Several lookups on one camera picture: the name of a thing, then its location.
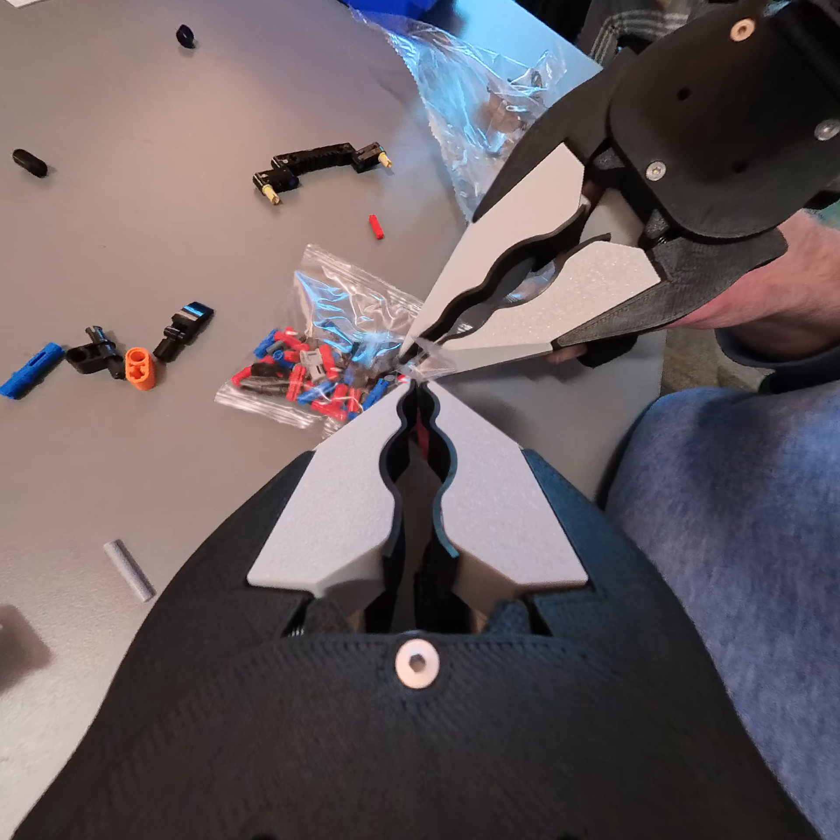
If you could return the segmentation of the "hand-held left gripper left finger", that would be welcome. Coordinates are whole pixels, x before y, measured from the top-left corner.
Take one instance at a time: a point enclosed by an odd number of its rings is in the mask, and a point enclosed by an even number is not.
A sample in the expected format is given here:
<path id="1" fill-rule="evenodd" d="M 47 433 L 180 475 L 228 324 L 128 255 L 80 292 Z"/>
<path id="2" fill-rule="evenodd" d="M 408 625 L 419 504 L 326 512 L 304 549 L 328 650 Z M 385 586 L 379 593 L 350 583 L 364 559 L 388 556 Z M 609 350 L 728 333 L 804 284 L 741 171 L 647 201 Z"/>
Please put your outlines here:
<path id="1" fill-rule="evenodd" d="M 397 386 L 315 447 L 247 574 L 247 583 L 307 592 L 392 629 L 405 566 L 403 499 L 417 387 Z"/>

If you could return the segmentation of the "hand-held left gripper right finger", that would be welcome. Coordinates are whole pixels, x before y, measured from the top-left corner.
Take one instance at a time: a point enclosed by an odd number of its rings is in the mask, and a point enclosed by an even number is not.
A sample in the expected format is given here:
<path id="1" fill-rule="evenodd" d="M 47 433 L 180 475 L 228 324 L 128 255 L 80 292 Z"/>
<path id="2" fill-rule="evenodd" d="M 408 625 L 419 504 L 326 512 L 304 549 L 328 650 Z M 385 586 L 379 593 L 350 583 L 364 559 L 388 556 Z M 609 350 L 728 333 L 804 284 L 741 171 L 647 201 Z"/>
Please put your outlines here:
<path id="1" fill-rule="evenodd" d="M 420 565 L 420 628 L 468 633 L 500 601 L 587 585 L 525 450 L 445 388 L 420 387 L 427 461 L 441 481 Z"/>

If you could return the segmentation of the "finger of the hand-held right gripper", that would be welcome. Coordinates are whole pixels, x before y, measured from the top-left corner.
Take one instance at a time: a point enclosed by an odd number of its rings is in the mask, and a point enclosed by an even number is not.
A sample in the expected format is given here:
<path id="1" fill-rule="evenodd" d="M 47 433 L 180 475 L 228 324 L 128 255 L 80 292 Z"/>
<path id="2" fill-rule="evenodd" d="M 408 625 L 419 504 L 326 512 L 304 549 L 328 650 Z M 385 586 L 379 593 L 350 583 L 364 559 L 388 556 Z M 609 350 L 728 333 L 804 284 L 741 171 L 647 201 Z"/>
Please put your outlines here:
<path id="1" fill-rule="evenodd" d="M 591 240 L 564 261 L 537 297 L 496 309 L 477 329 L 456 334 L 434 349 L 432 340 L 421 334 L 457 295 L 483 281 L 490 267 L 487 245 L 459 245 L 450 257 L 416 317 L 418 379 L 548 354 L 552 341 L 659 283 L 642 249 Z"/>
<path id="2" fill-rule="evenodd" d="M 401 348 L 402 358 L 437 342 L 511 277 L 520 281 L 575 245 L 587 217 L 584 164 L 558 145 L 493 206 L 476 215 L 429 291 Z"/>

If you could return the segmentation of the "large clear plastic bag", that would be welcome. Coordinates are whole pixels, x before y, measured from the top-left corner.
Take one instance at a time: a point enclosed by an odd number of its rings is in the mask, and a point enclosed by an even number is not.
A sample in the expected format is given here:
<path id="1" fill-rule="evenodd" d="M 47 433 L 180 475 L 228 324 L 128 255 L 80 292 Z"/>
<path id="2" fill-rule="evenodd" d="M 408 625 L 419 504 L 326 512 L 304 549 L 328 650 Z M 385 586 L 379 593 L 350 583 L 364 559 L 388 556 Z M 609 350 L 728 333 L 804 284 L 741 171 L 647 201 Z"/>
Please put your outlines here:
<path id="1" fill-rule="evenodd" d="M 442 2 L 419 19 L 349 9 L 410 72 L 468 221 L 537 118 L 602 69 L 516 2 Z"/>

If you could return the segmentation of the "small clear bag lego pins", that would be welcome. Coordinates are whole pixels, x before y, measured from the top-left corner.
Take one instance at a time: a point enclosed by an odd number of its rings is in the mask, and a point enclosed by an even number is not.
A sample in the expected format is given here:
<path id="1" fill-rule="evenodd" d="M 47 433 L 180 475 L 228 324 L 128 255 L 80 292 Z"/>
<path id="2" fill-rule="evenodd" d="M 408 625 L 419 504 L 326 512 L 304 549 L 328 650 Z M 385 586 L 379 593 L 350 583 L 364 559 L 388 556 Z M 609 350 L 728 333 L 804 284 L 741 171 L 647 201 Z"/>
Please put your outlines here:
<path id="1" fill-rule="evenodd" d="M 309 245 L 267 334 L 214 401 L 330 436 L 398 385 L 455 373 L 425 339 L 403 359 L 420 307 L 414 295 Z"/>

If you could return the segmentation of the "grey lego axle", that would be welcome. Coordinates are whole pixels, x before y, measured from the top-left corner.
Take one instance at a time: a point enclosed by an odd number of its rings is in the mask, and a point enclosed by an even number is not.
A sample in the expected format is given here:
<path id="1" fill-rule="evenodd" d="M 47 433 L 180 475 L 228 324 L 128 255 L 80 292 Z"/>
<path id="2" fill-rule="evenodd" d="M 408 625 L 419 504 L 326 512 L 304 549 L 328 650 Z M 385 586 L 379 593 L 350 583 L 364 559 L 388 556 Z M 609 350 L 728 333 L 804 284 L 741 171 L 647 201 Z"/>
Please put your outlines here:
<path id="1" fill-rule="evenodd" d="M 140 601 L 142 603 L 152 601 L 156 596 L 156 591 L 123 541 L 116 539 L 106 542 L 102 548 L 115 569 L 121 574 Z"/>

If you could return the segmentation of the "black lego rack assembly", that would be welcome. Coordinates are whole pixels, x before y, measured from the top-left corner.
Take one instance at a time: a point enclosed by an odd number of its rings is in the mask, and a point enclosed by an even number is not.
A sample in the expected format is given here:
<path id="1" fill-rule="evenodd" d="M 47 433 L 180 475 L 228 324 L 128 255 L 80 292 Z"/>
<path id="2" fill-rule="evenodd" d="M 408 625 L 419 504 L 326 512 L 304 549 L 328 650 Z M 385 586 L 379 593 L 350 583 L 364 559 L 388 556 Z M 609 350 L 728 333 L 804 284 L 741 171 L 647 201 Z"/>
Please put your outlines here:
<path id="1" fill-rule="evenodd" d="M 377 166 L 391 169 L 392 160 L 379 143 L 361 149 L 350 143 L 334 143 L 317 148 L 277 154 L 270 167 L 253 174 L 255 189 L 272 205 L 280 204 L 280 194 L 293 191 L 300 185 L 301 175 L 349 166 L 361 174 Z"/>

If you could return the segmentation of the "black curved lego piece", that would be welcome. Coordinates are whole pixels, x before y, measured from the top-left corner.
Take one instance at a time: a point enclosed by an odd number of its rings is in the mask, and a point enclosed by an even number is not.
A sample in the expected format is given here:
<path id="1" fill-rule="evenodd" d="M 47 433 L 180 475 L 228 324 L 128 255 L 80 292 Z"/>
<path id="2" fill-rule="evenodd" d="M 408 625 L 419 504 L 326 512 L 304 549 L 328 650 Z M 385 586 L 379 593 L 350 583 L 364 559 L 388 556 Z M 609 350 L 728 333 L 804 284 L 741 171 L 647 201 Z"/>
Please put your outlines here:
<path id="1" fill-rule="evenodd" d="M 182 307 L 164 329 L 163 339 L 153 351 L 155 359 L 165 364 L 173 362 L 205 330 L 214 314 L 214 309 L 198 301 Z"/>

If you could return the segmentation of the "orange lego connector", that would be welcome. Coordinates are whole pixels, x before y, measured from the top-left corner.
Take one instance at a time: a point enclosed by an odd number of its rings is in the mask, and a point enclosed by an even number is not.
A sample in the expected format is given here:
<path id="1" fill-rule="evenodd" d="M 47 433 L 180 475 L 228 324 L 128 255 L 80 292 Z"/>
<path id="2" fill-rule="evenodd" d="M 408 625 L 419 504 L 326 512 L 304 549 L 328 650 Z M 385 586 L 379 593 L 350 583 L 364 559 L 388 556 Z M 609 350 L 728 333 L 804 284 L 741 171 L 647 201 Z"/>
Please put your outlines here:
<path id="1" fill-rule="evenodd" d="M 134 347 L 124 355 L 125 380 L 140 392 L 156 385 L 154 358 L 144 348 Z"/>

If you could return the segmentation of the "black lego pin connector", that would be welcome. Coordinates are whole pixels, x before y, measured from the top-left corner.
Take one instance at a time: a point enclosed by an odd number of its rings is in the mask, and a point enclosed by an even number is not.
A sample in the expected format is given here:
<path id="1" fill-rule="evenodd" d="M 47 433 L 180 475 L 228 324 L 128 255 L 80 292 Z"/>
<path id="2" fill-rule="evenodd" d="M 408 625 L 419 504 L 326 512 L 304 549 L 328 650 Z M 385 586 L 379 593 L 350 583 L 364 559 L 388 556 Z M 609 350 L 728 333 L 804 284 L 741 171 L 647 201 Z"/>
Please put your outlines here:
<path id="1" fill-rule="evenodd" d="M 125 363 L 116 343 L 98 325 L 86 328 L 86 333 L 89 343 L 69 349 L 66 361 L 80 374 L 107 370 L 114 380 L 125 381 Z"/>

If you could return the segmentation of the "blue lego pin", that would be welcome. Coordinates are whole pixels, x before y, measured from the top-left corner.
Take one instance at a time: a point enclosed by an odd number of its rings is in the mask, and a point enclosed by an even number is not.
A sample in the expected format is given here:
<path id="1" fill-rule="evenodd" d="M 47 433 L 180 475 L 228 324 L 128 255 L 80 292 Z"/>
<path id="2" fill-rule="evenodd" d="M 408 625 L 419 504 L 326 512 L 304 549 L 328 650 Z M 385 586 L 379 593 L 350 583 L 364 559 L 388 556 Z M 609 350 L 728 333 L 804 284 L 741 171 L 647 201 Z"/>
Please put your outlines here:
<path id="1" fill-rule="evenodd" d="M 23 398 L 41 383 L 64 357 L 65 351 L 61 345 L 47 343 L 1 385 L 1 395 L 14 401 Z"/>

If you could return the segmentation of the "person's right hand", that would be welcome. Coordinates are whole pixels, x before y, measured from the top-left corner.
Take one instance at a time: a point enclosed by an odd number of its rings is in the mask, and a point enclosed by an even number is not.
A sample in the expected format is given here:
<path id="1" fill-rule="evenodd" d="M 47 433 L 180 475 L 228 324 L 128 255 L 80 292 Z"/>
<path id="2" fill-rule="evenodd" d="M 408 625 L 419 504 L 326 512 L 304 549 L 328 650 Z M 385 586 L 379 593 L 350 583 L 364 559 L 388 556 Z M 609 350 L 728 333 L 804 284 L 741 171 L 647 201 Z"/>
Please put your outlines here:
<path id="1" fill-rule="evenodd" d="M 805 211 L 779 227 L 782 257 L 754 269 L 675 328 L 730 329 L 752 350 L 801 358 L 835 344 L 839 232 Z"/>

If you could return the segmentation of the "blue storage bin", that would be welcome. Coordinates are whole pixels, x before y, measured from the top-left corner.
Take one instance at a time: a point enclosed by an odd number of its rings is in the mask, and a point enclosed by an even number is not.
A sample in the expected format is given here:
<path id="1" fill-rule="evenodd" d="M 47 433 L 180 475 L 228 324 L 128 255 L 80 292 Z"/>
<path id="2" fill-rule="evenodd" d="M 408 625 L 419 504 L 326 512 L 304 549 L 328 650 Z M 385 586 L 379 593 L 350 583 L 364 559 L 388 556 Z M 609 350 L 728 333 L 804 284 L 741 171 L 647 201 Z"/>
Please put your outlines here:
<path id="1" fill-rule="evenodd" d="M 363 13 L 419 19 L 440 5 L 442 1 L 342 1 L 342 3 Z"/>

